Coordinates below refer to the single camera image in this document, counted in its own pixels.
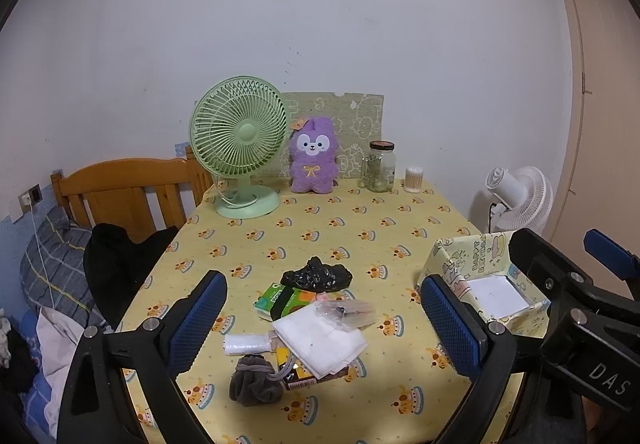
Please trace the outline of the yellow cartoon tissue pack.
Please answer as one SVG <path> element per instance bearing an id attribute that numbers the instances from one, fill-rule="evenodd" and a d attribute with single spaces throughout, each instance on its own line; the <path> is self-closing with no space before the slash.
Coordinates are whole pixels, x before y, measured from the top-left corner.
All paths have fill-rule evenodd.
<path id="1" fill-rule="evenodd" d="M 359 376 L 360 372 L 366 371 L 361 367 L 361 360 L 356 358 L 352 364 L 343 367 L 339 372 L 329 374 L 318 379 L 312 372 L 309 372 L 303 363 L 297 357 L 294 357 L 290 350 L 285 348 L 285 346 L 279 346 L 279 348 L 276 349 L 276 360 L 280 372 L 285 370 L 288 362 L 292 360 L 291 369 L 282 379 L 284 389 L 288 391 L 303 389 L 307 388 L 307 386 L 314 386 L 318 383 L 324 383 L 340 378 L 343 378 L 346 382 L 351 382 Z"/>

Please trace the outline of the beige door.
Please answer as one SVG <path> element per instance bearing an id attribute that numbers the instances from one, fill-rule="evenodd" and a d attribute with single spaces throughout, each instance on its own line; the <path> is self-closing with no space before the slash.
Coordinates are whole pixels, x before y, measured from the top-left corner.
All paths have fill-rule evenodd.
<path id="1" fill-rule="evenodd" d="M 597 286 L 626 284 L 586 253 L 598 229 L 639 250 L 639 18 L 629 0 L 564 0 L 572 53 L 570 133 L 544 237 Z"/>

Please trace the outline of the white bedsheet pile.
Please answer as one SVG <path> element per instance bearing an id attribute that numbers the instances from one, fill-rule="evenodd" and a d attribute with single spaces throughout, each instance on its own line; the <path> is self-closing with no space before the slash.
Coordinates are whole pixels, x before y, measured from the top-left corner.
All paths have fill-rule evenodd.
<path id="1" fill-rule="evenodd" d="M 51 388 L 44 416 L 50 435 L 57 438 L 65 383 L 84 327 L 61 312 L 41 308 L 36 333 L 40 343 L 42 375 Z"/>

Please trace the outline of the glass jar with lid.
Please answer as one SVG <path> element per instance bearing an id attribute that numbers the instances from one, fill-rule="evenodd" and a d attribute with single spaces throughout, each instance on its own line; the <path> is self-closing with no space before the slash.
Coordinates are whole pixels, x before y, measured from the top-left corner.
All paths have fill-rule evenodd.
<path id="1" fill-rule="evenodd" d="M 361 180 L 366 189 L 385 193 L 395 182 L 395 144 L 390 141 L 371 141 L 369 153 L 362 160 Z"/>

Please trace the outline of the white bag pack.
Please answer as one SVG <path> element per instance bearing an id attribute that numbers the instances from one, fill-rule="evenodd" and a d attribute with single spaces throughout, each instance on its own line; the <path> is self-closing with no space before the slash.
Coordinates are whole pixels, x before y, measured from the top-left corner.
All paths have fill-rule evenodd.
<path id="1" fill-rule="evenodd" d="M 272 331 L 265 334 L 226 334 L 222 346 L 226 355 L 270 353 L 277 348 L 278 337 Z"/>

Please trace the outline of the purple plush bunny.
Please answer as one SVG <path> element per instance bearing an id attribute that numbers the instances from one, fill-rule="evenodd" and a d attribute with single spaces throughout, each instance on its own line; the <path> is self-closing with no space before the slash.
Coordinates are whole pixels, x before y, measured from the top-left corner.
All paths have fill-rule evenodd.
<path id="1" fill-rule="evenodd" d="M 290 141 L 292 192 L 330 194 L 338 177 L 337 149 L 331 118 L 297 120 Z"/>

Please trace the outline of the white cloth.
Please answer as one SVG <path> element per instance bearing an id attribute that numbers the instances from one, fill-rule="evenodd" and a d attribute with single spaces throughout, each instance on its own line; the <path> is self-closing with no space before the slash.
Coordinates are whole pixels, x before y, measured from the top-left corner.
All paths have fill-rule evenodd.
<path id="1" fill-rule="evenodd" d="M 271 323 L 272 329 L 317 379 L 347 367 L 367 349 L 359 329 L 343 329 L 313 303 Z"/>

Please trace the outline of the patterned storage box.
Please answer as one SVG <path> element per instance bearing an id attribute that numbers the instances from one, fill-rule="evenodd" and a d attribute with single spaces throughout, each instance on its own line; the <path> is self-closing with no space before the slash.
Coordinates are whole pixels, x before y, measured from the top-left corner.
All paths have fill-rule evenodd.
<path id="1" fill-rule="evenodd" d="M 550 301 L 511 262 L 511 237 L 510 232 L 500 232 L 439 238 L 416 282 L 438 275 L 484 321 L 498 321 L 513 334 L 540 338 L 548 327 Z"/>

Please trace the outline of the black garment on chair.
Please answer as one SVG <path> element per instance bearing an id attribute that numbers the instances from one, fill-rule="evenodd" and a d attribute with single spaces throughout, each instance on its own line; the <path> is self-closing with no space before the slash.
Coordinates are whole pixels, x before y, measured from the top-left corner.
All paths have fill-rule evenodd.
<path id="1" fill-rule="evenodd" d="M 168 227 L 135 243 L 115 224 L 100 223 L 92 229 L 84 271 L 96 308 L 113 329 L 178 232 L 178 227 Z"/>

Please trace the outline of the green desk fan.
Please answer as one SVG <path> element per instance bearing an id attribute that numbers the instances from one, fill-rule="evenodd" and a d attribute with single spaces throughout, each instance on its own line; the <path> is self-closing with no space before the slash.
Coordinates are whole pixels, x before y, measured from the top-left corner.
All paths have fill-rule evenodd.
<path id="1" fill-rule="evenodd" d="M 195 104 L 189 134 L 195 159 L 216 182 L 230 183 L 216 199 L 221 216 L 246 220 L 278 208 L 278 193 L 252 182 L 290 134 L 288 110 L 275 86 L 254 76 L 218 82 Z"/>

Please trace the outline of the black plastic bag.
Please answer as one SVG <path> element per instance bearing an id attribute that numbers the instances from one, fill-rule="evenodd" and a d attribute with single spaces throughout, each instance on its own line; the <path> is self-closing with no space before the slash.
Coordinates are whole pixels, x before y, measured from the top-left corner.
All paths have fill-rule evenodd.
<path id="1" fill-rule="evenodd" d="M 283 286 L 310 291 L 311 293 L 336 293 L 347 288 L 352 282 L 350 273 L 342 264 L 325 264 L 318 257 L 312 257 L 297 271 L 283 273 Z"/>

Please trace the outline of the green tissue pack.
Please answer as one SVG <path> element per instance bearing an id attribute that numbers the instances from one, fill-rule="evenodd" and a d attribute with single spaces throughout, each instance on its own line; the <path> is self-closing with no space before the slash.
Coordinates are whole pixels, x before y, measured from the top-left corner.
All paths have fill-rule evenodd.
<path id="1" fill-rule="evenodd" d="M 272 283 L 254 302 L 254 309 L 260 319 L 273 322 L 316 300 L 311 291 Z"/>

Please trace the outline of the white floor fan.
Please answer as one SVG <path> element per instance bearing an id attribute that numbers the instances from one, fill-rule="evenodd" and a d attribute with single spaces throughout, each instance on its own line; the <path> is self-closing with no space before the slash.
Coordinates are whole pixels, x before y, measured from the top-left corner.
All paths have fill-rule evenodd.
<path id="1" fill-rule="evenodd" d="M 533 166 L 515 170 L 495 167 L 488 173 L 485 186 L 497 200 L 490 207 L 490 233 L 526 227 L 538 235 L 542 234 L 554 197 L 552 186 L 540 169 Z"/>

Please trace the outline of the wall power outlet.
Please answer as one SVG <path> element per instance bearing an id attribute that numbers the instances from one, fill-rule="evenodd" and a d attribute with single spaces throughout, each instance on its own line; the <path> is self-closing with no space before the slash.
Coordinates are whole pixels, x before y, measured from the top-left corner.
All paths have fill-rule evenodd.
<path id="1" fill-rule="evenodd" d="M 18 203 L 23 213 L 31 211 L 40 201 L 42 201 L 42 192 L 39 184 L 32 186 L 18 197 Z"/>

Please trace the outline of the clear plastic bag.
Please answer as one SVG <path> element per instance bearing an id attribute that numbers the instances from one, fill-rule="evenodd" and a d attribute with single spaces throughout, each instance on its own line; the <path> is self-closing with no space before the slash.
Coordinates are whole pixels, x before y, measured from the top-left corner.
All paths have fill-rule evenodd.
<path id="1" fill-rule="evenodd" d="M 325 320 L 343 331 L 353 331 L 372 325 L 376 310 L 371 302 L 347 299 L 318 302 L 316 311 Z"/>

